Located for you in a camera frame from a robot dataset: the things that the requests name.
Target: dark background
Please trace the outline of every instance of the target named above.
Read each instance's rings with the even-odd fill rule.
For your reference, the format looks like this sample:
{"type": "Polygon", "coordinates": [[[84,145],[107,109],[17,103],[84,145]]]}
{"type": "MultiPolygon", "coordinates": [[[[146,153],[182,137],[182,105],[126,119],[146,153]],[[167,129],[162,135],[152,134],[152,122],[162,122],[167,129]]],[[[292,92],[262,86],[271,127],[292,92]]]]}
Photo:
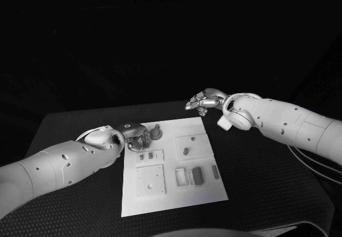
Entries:
{"type": "Polygon", "coordinates": [[[342,119],[338,2],[51,1],[0,11],[0,165],[24,159],[47,114],[188,100],[208,87],[342,119]]]}

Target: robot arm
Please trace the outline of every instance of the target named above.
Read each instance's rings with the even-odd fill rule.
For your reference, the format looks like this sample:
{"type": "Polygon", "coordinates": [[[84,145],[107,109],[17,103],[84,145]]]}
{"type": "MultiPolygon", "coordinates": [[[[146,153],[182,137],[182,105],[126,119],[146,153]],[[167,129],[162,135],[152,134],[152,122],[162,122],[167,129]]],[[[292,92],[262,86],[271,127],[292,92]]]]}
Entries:
{"type": "Polygon", "coordinates": [[[194,96],[185,109],[198,108],[203,116],[208,112],[206,108],[221,109],[224,115],[219,125],[224,130],[233,125],[242,130],[256,127],[266,137],[342,165],[342,121],[252,93],[227,95],[226,98],[223,95],[220,90],[208,88],[194,96]]]}
{"type": "Polygon", "coordinates": [[[149,130],[138,123],[123,124],[118,129],[105,126],[81,137],[86,135],[84,140],[57,144],[0,167],[0,219],[32,199],[109,167],[120,157],[125,143],[132,151],[149,147],[149,130]]]}

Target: black table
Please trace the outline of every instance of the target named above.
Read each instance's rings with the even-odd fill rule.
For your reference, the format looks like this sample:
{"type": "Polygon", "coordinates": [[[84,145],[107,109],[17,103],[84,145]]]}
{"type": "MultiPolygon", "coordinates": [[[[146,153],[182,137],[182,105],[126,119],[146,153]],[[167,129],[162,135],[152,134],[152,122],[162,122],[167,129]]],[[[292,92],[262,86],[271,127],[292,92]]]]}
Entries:
{"type": "MultiPolygon", "coordinates": [[[[76,140],[90,129],[126,122],[198,117],[187,101],[50,114],[27,157],[44,148],[76,140]]],[[[223,111],[203,117],[229,201],[122,218],[123,157],[76,185],[28,202],[0,220],[0,236],[149,237],[191,228],[246,232],[311,223],[330,234],[334,204],[288,146],[258,128],[226,131],[217,122],[223,111]]]]}

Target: white board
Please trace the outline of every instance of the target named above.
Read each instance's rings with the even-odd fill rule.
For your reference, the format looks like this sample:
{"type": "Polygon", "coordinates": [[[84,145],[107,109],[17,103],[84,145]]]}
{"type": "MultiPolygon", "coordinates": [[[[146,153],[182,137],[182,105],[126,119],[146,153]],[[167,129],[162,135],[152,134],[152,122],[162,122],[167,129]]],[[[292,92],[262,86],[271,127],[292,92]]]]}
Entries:
{"type": "Polygon", "coordinates": [[[141,160],[142,154],[131,151],[128,145],[125,146],[122,217],[229,200],[221,175],[219,179],[214,177],[213,165],[219,166],[211,147],[214,141],[210,141],[203,117],[144,123],[149,130],[157,124],[161,126],[164,136],[161,140],[152,140],[151,147],[141,152],[145,155],[144,160],[141,160]],[[182,146],[178,146],[178,141],[182,139],[185,139],[182,146]],[[191,149],[188,157],[182,158],[185,145],[191,149]],[[155,170],[161,166],[164,176],[155,170]],[[195,167],[201,167],[203,170],[203,185],[194,185],[194,180],[190,180],[191,170],[195,167]],[[141,177],[136,175],[138,169],[146,169],[146,174],[151,174],[142,182],[138,180],[141,177]]]}

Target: fabric surface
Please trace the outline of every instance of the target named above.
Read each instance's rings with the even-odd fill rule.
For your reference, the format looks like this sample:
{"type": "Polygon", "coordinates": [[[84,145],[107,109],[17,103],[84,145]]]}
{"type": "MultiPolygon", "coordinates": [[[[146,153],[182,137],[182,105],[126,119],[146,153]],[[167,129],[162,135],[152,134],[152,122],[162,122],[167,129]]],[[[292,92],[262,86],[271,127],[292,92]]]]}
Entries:
{"type": "MultiPolygon", "coordinates": [[[[50,114],[27,157],[100,126],[198,117],[197,110],[185,110],[187,102],[50,114]]],[[[250,232],[302,222],[330,234],[335,208],[311,170],[258,128],[220,128],[221,116],[210,109],[203,121],[230,200],[122,218],[123,151],[110,167],[8,214],[0,236],[151,237],[191,228],[250,232]]]]}

